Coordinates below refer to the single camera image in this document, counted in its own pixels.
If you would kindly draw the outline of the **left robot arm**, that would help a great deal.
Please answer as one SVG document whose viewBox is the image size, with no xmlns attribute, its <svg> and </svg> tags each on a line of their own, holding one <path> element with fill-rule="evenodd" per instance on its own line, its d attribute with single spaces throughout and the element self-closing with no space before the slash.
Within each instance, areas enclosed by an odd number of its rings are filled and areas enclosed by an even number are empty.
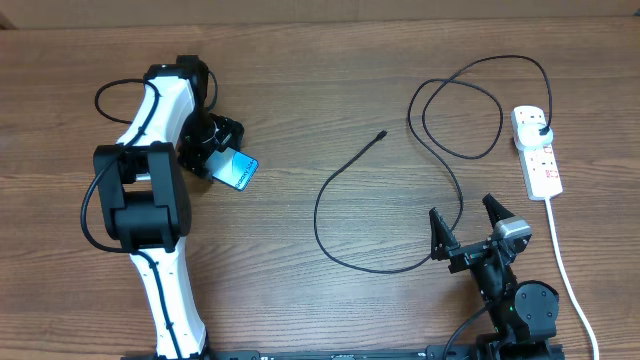
<svg viewBox="0 0 640 360">
<path fill-rule="evenodd" d="M 128 255 L 142 280 L 153 358 L 210 359 L 186 264 L 192 208 L 183 173 L 242 191 L 258 163 L 240 151 L 243 125 L 214 113 L 207 91 L 217 80 L 198 56 L 154 64 L 139 82 L 140 108 L 115 144 L 96 148 L 87 193 L 99 196 L 106 232 L 119 243 L 107 250 Z"/>
</svg>

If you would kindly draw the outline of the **Samsung Galaxy smartphone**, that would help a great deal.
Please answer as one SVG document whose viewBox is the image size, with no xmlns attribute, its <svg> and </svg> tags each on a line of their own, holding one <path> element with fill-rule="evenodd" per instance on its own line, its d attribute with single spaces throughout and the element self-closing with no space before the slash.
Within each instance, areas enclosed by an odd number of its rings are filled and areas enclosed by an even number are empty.
<svg viewBox="0 0 640 360">
<path fill-rule="evenodd" d="M 238 191 L 244 191 L 259 168 L 259 162 L 230 147 L 214 151 L 205 162 L 208 177 Z"/>
</svg>

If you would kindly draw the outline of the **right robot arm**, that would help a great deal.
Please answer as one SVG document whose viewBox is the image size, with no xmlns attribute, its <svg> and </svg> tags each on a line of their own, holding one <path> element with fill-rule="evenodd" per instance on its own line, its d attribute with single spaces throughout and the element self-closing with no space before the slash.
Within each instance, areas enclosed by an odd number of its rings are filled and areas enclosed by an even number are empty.
<svg viewBox="0 0 640 360">
<path fill-rule="evenodd" d="M 477 284 L 483 307 L 456 329 L 444 345 L 425 349 L 428 359 L 563 359 L 557 334 L 559 293 L 537 280 L 520 282 L 511 269 L 532 236 L 529 223 L 502 206 L 492 195 L 482 199 L 492 233 L 462 246 L 436 209 L 429 211 L 431 258 L 448 260 L 449 272 L 468 270 Z M 456 346 L 459 335 L 483 314 L 494 331 L 481 334 L 471 345 Z"/>
</svg>

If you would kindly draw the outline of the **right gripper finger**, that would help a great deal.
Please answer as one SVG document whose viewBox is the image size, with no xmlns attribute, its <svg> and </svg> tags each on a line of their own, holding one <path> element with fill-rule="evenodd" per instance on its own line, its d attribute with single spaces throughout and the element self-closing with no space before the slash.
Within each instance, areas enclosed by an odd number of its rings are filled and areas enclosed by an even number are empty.
<svg viewBox="0 0 640 360">
<path fill-rule="evenodd" d="M 491 194 L 485 195 L 482 203 L 485 206 L 492 227 L 495 227 L 501 220 L 514 217 L 514 214 L 499 203 Z"/>
<path fill-rule="evenodd" d="M 444 260 L 450 258 L 450 253 L 460 248 L 452 230 L 444 221 L 436 208 L 429 211 L 431 227 L 431 258 Z"/>
</svg>

